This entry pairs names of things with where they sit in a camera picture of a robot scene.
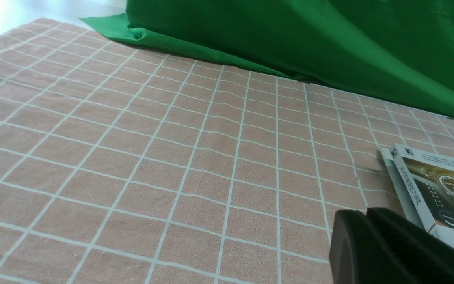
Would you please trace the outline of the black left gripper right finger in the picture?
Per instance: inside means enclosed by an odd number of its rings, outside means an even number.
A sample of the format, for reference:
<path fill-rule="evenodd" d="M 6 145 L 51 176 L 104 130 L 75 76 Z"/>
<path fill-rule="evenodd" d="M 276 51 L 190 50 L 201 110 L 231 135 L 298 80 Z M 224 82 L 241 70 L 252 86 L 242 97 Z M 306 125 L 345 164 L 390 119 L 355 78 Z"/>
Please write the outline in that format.
<path fill-rule="evenodd" d="M 386 208 L 369 208 L 388 252 L 418 284 L 454 284 L 454 248 Z"/>

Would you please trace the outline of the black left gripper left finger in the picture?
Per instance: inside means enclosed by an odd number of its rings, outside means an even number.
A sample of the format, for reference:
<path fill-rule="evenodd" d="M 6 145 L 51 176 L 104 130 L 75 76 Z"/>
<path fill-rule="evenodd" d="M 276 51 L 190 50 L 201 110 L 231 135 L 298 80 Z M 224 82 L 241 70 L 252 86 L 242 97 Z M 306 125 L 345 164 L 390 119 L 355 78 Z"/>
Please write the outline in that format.
<path fill-rule="evenodd" d="M 334 284 L 415 284 L 381 235 L 360 211 L 335 213 L 329 262 Z"/>

